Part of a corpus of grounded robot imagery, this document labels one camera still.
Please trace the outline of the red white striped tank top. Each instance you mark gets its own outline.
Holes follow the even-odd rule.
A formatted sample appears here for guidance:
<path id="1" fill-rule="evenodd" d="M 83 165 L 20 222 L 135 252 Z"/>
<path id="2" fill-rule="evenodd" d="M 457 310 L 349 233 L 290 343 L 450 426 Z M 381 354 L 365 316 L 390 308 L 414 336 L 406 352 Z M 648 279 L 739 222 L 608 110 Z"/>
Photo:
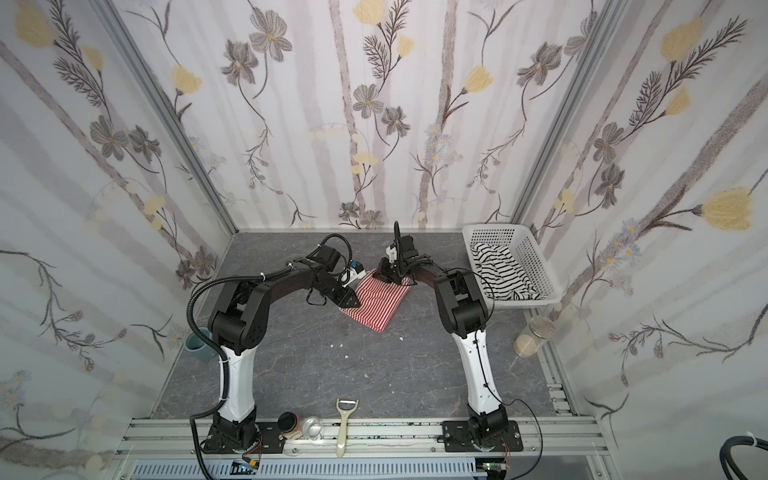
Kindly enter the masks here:
<path id="1" fill-rule="evenodd" d="M 355 293 L 361 305 L 341 309 L 341 312 L 359 324 L 381 333 L 389 325 L 411 286 L 384 282 L 375 277 L 376 273 L 376 269 L 372 270 L 357 285 Z"/>

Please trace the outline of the black white striped tank top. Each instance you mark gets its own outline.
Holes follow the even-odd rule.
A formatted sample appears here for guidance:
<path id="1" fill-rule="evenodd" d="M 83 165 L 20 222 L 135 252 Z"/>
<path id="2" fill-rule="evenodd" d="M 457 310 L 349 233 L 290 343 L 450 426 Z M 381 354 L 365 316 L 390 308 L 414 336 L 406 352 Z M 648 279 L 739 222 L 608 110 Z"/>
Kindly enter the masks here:
<path id="1" fill-rule="evenodd" d="M 477 272 L 488 282 L 498 301 L 538 300 L 540 292 L 505 245 L 476 243 L 472 256 Z"/>

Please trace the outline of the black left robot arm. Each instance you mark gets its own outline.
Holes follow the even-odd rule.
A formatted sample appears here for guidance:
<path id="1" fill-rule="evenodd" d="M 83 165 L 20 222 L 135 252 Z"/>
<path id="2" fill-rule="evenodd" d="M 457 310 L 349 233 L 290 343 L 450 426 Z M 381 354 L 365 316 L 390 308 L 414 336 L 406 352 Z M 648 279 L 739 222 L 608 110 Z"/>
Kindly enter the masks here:
<path id="1" fill-rule="evenodd" d="M 298 291 L 321 295 L 325 302 L 358 308 L 361 302 L 351 284 L 364 269 L 356 262 L 334 273 L 313 261 L 294 261 L 269 274 L 230 276 L 203 283 L 187 305 L 187 320 L 194 322 L 197 300 L 219 286 L 221 291 L 208 320 L 211 337 L 205 344 L 219 360 L 220 390 L 216 406 L 195 414 L 210 416 L 212 425 L 198 449 L 205 454 L 247 453 L 260 447 L 262 434 L 253 397 L 255 352 L 264 339 L 273 302 Z"/>

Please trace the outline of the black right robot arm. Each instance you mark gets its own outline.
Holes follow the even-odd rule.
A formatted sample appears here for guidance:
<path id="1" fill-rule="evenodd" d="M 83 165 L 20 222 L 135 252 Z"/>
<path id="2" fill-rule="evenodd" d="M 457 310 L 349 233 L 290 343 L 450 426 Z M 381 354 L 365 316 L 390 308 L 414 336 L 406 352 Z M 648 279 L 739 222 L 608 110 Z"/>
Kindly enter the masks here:
<path id="1" fill-rule="evenodd" d="M 491 318 L 478 284 L 478 276 L 465 268 L 444 268 L 428 257 L 403 266 L 386 257 L 375 277 L 386 283 L 403 280 L 430 287 L 439 319 L 458 348 L 467 384 L 467 429 L 470 441 L 488 449 L 508 432 L 506 404 L 495 385 L 487 350 L 487 324 Z"/>

